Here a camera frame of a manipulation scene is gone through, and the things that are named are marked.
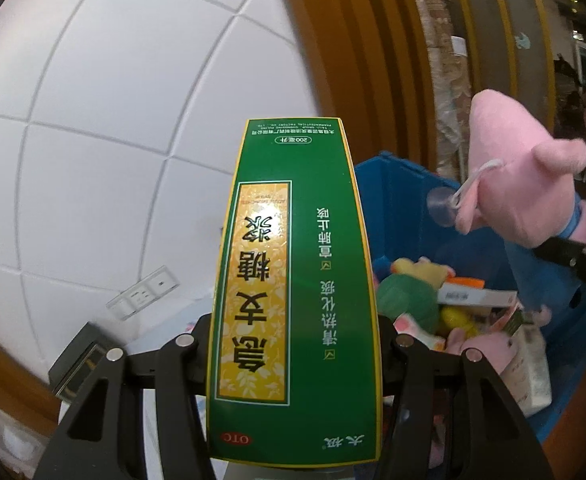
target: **white tag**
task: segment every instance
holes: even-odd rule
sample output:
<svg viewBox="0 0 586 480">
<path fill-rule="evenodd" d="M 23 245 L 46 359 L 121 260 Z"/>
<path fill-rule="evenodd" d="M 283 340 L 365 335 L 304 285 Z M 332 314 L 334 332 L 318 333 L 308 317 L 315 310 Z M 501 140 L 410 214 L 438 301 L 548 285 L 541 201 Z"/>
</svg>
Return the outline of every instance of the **white tag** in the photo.
<svg viewBox="0 0 586 480">
<path fill-rule="evenodd" d="M 462 306 L 510 307 L 518 293 L 515 290 L 491 290 L 473 286 L 444 283 L 438 291 L 438 303 Z"/>
<path fill-rule="evenodd" d="M 451 36 L 451 43 L 453 44 L 453 54 L 457 56 L 468 57 L 467 41 L 459 36 Z"/>
</svg>

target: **green plush toy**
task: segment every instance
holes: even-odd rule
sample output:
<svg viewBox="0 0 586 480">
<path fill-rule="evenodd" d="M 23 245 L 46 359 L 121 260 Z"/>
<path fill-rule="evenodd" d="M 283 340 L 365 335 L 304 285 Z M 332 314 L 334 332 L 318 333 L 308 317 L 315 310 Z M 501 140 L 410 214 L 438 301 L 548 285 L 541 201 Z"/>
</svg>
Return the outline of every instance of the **green plush toy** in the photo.
<svg viewBox="0 0 586 480">
<path fill-rule="evenodd" d="M 427 282 L 408 274 L 391 274 L 379 284 L 377 312 L 395 321 L 411 314 L 423 330 L 435 333 L 440 318 L 438 293 Z"/>
</svg>

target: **blue bin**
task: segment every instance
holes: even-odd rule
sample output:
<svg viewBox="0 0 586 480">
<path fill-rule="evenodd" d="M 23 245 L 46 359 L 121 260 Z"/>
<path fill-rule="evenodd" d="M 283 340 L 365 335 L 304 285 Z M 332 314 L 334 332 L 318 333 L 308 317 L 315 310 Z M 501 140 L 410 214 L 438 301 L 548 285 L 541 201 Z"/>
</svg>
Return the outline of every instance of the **blue bin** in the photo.
<svg viewBox="0 0 586 480">
<path fill-rule="evenodd" d="M 378 279 L 386 277 L 388 264 L 397 258 L 416 261 L 426 256 L 453 267 L 459 276 L 485 280 L 489 288 L 515 290 L 504 242 L 494 231 L 482 228 L 464 236 L 439 226 L 429 215 L 429 190 L 457 188 L 457 183 L 390 153 L 358 164 L 355 175 Z M 574 310 L 572 316 L 573 323 L 547 344 L 553 402 L 529 418 L 539 441 L 560 418 L 586 368 L 586 308 Z"/>
</svg>

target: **green object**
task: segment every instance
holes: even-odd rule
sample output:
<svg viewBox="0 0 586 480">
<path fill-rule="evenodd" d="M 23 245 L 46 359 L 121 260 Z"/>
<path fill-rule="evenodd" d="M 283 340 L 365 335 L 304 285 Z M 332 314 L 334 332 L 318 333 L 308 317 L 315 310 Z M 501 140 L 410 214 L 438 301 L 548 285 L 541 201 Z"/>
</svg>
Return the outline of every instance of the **green object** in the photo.
<svg viewBox="0 0 586 480">
<path fill-rule="evenodd" d="M 225 223 L 211 456 L 288 468 L 378 460 L 377 312 L 341 121 L 248 121 Z"/>
<path fill-rule="evenodd" d="M 428 283 L 407 274 L 391 274 L 377 288 L 377 311 L 395 321 L 408 313 L 429 333 L 438 326 L 438 293 Z"/>
</svg>

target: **blue collar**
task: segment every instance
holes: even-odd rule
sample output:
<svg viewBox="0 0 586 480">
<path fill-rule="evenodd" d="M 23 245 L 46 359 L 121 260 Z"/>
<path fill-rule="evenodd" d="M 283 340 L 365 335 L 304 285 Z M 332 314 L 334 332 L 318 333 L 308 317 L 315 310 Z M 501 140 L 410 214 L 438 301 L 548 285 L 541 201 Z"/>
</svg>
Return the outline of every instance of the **blue collar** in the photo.
<svg viewBox="0 0 586 480">
<path fill-rule="evenodd" d="M 574 206 L 574 212 L 571 215 L 571 219 L 569 223 L 564 228 L 564 230 L 558 235 L 558 238 L 569 238 L 573 231 L 576 230 L 576 227 L 580 221 L 580 216 L 582 216 L 582 212 L 580 211 L 580 206 L 578 205 L 580 202 L 580 196 L 576 193 L 576 204 Z"/>
</svg>

